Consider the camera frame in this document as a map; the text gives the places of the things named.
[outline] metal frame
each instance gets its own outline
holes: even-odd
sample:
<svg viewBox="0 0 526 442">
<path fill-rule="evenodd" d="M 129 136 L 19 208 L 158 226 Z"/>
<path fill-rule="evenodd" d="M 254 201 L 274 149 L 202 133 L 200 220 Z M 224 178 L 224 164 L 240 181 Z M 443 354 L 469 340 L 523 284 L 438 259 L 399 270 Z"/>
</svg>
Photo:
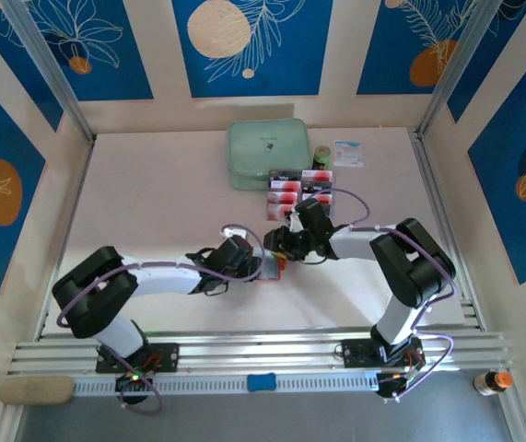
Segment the metal frame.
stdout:
<svg viewBox="0 0 526 442">
<path fill-rule="evenodd" d="M 439 370 L 486 370 L 512 367 L 508 344 L 503 333 L 486 331 L 473 282 L 453 236 L 446 205 L 429 161 L 427 149 L 422 143 L 423 136 L 447 102 L 501 1 L 481 2 L 466 26 L 458 48 L 433 92 L 422 121 L 416 130 L 409 130 L 415 157 L 437 219 L 438 230 L 445 249 L 456 263 L 458 282 L 462 290 L 465 324 L 440 330 L 455 339 L 455 349 L 438 367 Z M 0 0 L 0 4 L 9 23 L 24 43 L 53 94 L 72 118 L 78 131 L 89 141 L 94 141 L 95 135 L 78 106 L 72 88 L 53 59 L 27 8 L 19 0 Z M 64 245 L 76 214 L 91 157 L 92 147 L 88 152 L 87 164 L 64 232 L 62 252 L 38 318 L 34 339 L 40 341 L 19 343 L 8 372 L 10 377 L 71 376 L 76 382 L 77 396 L 112 395 L 113 390 L 110 386 L 113 384 L 114 375 L 95 373 L 97 345 L 95 341 L 65 338 L 63 335 L 43 336 L 42 329 L 51 300 L 50 287 L 57 278 L 59 265 L 64 257 Z M 384 367 L 345 369 L 342 359 L 334 350 L 340 341 L 351 338 L 368 338 L 368 330 L 227 332 L 206 335 L 159 333 L 150 336 L 150 340 L 155 343 L 175 342 L 181 345 L 179 371 L 157 376 L 157 385 L 166 394 L 242 393 L 245 392 L 245 375 L 271 371 L 277 374 L 280 389 L 288 391 L 374 390 L 375 374 L 387 372 L 388 369 Z M 427 362 L 432 362 L 442 355 L 446 344 L 439 340 L 428 340 L 424 341 L 424 347 Z M 526 420 L 518 389 L 508 390 L 500 400 L 507 416 L 510 433 L 515 440 L 526 441 Z M 0 416 L 0 440 L 14 438 L 21 413 L 22 407 L 4 407 Z"/>
<path fill-rule="evenodd" d="M 469 64 L 473 57 L 473 53 L 502 5 L 502 1 L 503 0 L 480 1 L 467 22 L 465 30 L 459 38 L 457 47 L 435 86 L 425 114 L 418 124 L 416 131 L 420 138 L 427 133 L 430 124 L 435 121 L 440 111 L 447 104 L 450 94 L 461 79 L 467 64 Z"/>
<path fill-rule="evenodd" d="M 88 124 L 64 72 L 52 55 L 33 17 L 20 0 L 0 0 L 5 17 L 25 47 L 29 57 L 55 95 L 62 109 L 70 116 L 80 134 L 90 143 L 95 135 Z"/>
</svg>

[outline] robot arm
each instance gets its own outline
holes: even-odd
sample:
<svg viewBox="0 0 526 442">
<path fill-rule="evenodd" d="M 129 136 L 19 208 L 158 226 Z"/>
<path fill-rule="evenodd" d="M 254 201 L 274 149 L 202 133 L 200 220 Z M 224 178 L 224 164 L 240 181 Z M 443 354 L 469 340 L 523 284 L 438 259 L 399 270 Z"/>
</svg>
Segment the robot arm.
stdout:
<svg viewBox="0 0 526 442">
<path fill-rule="evenodd" d="M 395 364 L 413 340 L 415 321 L 427 301 L 445 287 L 444 276 L 416 250 L 393 233 L 352 226 L 334 227 L 313 198 L 298 204 L 289 216 L 289 227 L 280 227 L 264 237 L 266 249 L 302 261 L 311 251 L 330 260 L 361 258 L 375 260 L 392 290 L 385 313 L 371 329 L 372 352 L 384 365 Z M 449 257 L 415 219 L 395 227 L 422 247 L 452 277 Z"/>
<path fill-rule="evenodd" d="M 170 266 L 153 266 L 131 257 L 122 257 L 114 247 L 102 247 L 53 287 L 53 296 L 64 310 L 68 304 L 97 278 L 116 269 L 118 272 L 82 297 L 65 315 L 76 338 L 97 339 L 123 358 L 141 366 L 150 357 L 149 344 L 137 325 L 121 313 L 131 297 L 162 293 L 211 296 L 228 282 L 198 270 L 180 267 L 190 264 L 230 277 L 247 277 L 261 265 L 261 258 L 252 256 L 252 246 L 239 235 L 231 235 L 218 249 L 188 253 Z"/>
<path fill-rule="evenodd" d="M 302 261 L 312 251 L 330 260 L 375 260 L 392 290 L 385 313 L 371 329 L 371 339 L 343 341 L 345 366 L 407 366 L 406 350 L 420 350 L 421 343 L 413 328 L 425 305 L 445 287 L 443 272 L 451 278 L 455 275 L 452 262 L 436 241 L 415 219 L 382 229 L 334 227 L 314 198 L 298 204 L 289 221 L 289 227 L 265 235 L 265 249 L 281 253 L 290 261 Z M 252 246 L 242 236 L 231 233 L 226 236 L 218 249 L 199 250 L 168 263 L 124 258 L 115 248 L 103 247 L 54 285 L 53 295 L 63 310 L 62 315 L 65 311 L 75 337 L 94 337 L 101 342 L 99 361 L 106 361 L 101 369 L 105 371 L 99 371 L 99 364 L 97 371 L 126 372 L 123 366 L 117 366 L 110 349 L 130 366 L 142 369 L 151 367 L 148 364 L 151 360 L 160 361 L 164 357 L 157 349 L 158 344 L 150 344 L 139 327 L 121 315 L 120 310 L 130 297 L 164 291 L 211 296 L 222 285 L 228 289 L 226 277 L 242 278 L 241 281 L 256 279 L 262 259 L 252 255 Z M 424 256 L 415 256 L 415 248 L 403 238 L 419 246 L 439 269 Z M 187 263 L 195 267 L 183 266 Z M 166 371 L 164 368 L 156 362 L 152 371 Z M 380 384 L 379 394 L 391 397 L 405 385 L 404 380 Z"/>
</svg>

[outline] bottle cap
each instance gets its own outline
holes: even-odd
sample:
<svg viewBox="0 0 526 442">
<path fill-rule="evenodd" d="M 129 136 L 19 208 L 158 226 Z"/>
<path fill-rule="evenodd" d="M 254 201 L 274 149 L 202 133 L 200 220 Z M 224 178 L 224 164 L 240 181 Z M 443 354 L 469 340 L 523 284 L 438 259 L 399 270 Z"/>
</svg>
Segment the bottle cap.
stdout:
<svg viewBox="0 0 526 442">
<path fill-rule="evenodd" d="M 510 373 L 498 373 L 494 376 L 494 381 L 501 389 L 507 389 L 514 383 Z"/>
<path fill-rule="evenodd" d="M 330 147 L 327 145 L 319 145 L 314 151 L 314 159 L 319 163 L 324 163 L 330 159 Z"/>
</svg>

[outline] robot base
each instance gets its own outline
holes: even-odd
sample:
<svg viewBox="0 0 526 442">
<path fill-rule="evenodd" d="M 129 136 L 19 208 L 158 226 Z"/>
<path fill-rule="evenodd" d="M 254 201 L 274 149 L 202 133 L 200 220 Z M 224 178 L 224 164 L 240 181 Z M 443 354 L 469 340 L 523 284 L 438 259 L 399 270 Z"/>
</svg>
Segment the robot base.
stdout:
<svg viewBox="0 0 526 442">
<path fill-rule="evenodd" d="M 412 337 L 406 346 L 385 360 L 384 352 L 371 339 L 349 339 L 342 341 L 342 357 L 345 368 L 376 368 L 389 367 L 401 368 L 398 374 L 379 373 L 377 375 L 380 389 L 378 394 L 383 398 L 392 398 L 393 393 L 400 394 L 406 389 L 408 371 L 419 371 L 425 366 L 424 350 L 420 339 Z"/>
<path fill-rule="evenodd" d="M 179 345 L 177 343 L 151 343 L 146 351 L 136 352 L 128 360 L 131 366 L 136 367 L 139 371 L 145 373 L 153 371 L 155 373 L 174 373 L 177 371 L 179 364 Z M 99 350 L 97 358 L 97 373 L 125 374 L 129 370 L 119 361 L 106 352 Z"/>
</svg>

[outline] orange bottle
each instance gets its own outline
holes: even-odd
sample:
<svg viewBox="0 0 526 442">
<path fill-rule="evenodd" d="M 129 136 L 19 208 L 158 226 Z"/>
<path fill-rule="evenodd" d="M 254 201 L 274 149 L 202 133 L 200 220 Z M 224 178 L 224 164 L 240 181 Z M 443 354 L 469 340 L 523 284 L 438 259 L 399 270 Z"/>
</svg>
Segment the orange bottle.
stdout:
<svg viewBox="0 0 526 442">
<path fill-rule="evenodd" d="M 510 387 L 514 383 L 510 373 L 488 371 L 483 375 L 476 376 L 473 380 L 473 386 L 480 394 L 491 396 L 498 394 Z"/>
</svg>

